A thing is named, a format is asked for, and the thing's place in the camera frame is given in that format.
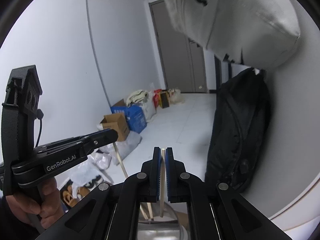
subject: door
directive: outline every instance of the door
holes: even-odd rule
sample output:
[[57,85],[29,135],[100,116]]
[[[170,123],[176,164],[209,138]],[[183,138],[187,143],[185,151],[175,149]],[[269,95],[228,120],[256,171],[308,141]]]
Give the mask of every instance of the door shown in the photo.
[[175,31],[163,0],[150,4],[167,88],[206,92],[203,49]]

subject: black backpack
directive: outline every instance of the black backpack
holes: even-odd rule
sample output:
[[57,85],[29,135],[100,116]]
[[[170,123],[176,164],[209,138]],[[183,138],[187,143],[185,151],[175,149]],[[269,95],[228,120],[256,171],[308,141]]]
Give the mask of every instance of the black backpack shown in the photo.
[[217,93],[205,182],[224,182],[238,192],[249,185],[270,121],[264,72],[248,68],[222,84]]

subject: folded cloth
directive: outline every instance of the folded cloth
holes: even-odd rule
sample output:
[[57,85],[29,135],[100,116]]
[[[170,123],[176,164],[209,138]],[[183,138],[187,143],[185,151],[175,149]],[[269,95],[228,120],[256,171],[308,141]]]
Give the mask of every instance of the folded cloth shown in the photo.
[[290,58],[300,27],[290,0],[164,0],[173,27],[221,60],[267,69]]
[[139,89],[131,93],[126,101],[127,106],[143,101],[148,96],[148,91]]

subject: white tile floor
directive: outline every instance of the white tile floor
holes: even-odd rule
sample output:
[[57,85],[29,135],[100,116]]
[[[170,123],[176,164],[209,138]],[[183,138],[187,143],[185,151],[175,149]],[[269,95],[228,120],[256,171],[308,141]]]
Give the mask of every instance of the white tile floor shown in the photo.
[[[158,107],[153,122],[141,132],[141,143],[124,159],[129,176],[139,172],[142,163],[152,158],[154,147],[172,147],[174,158],[185,164],[186,171],[204,179],[216,95],[183,94],[183,97],[183,104]],[[106,172],[114,184],[125,179],[120,166],[113,163]]]

